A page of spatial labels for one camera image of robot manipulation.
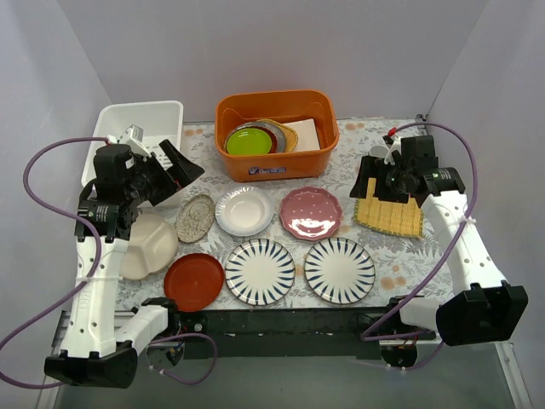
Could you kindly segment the yellow bamboo mat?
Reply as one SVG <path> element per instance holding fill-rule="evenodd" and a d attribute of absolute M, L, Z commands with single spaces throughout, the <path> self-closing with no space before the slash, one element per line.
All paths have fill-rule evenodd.
<path fill-rule="evenodd" d="M 380 201 L 374 197 L 376 180 L 368 181 L 367 195 L 356 201 L 353 219 L 357 224 L 378 233 L 408 239 L 423 237 L 424 215 L 416 200 L 406 204 Z"/>

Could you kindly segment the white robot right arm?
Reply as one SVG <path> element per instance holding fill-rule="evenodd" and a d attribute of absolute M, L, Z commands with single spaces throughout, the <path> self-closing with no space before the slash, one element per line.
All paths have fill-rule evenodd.
<path fill-rule="evenodd" d="M 438 302 L 419 295 L 389 305 L 389 312 L 363 333 L 368 337 L 383 324 L 395 338 L 408 337 L 416 328 L 434 331 L 449 346 L 507 341 L 528 304 L 521 285 L 510 285 L 493 262 L 471 217 L 473 201 L 465 194 L 458 171 L 442 167 L 433 138 L 386 136 L 387 156 L 364 156 L 350 192 L 363 199 L 368 184 L 373 197 L 405 204 L 414 199 L 431 223 L 443 249 L 453 297 Z"/>

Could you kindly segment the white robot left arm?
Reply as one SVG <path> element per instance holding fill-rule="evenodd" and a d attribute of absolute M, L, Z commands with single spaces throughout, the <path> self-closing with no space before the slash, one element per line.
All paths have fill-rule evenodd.
<path fill-rule="evenodd" d="M 180 334 L 175 302 L 166 297 L 146 299 L 128 323 L 114 326 L 118 282 L 139 205 L 158 205 L 204 173 L 170 141 L 159 146 L 169 168 L 154 153 L 138 153 L 127 144 L 95 151 L 95 177 L 84 186 L 77 208 L 76 294 L 60 352 L 44 364 L 49 377 L 72 386 L 126 389 L 150 342 Z"/>

